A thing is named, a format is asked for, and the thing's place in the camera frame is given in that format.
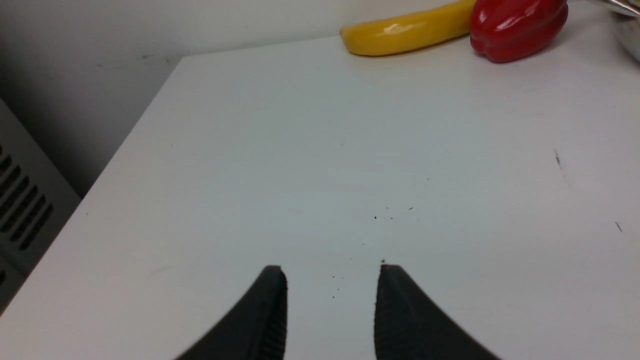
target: dark speck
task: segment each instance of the dark speck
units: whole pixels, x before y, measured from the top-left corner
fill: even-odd
[[[558,167],[562,168],[562,165],[560,164],[560,155],[558,155],[558,150],[554,149],[554,153],[556,154],[556,163],[558,163]]]

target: table surface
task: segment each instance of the table surface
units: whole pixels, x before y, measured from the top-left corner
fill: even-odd
[[[468,39],[182,60],[0,320],[7,359],[171,359],[263,266],[288,359],[374,359],[400,264],[498,356],[640,353],[640,65],[574,3],[505,65]]]

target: vent grille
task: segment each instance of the vent grille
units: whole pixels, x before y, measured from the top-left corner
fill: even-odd
[[[9,234],[9,240],[25,251],[51,218],[53,209],[0,145],[0,233]]]

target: red bell pepper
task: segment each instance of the red bell pepper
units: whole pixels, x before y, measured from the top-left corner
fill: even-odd
[[[525,58],[558,35],[566,0],[477,0],[471,13],[471,46],[496,63]]]

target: yellow banana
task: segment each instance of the yellow banana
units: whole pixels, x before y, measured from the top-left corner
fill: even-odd
[[[467,34],[475,3],[459,0],[424,12],[344,26],[340,36],[354,54],[403,53]]]

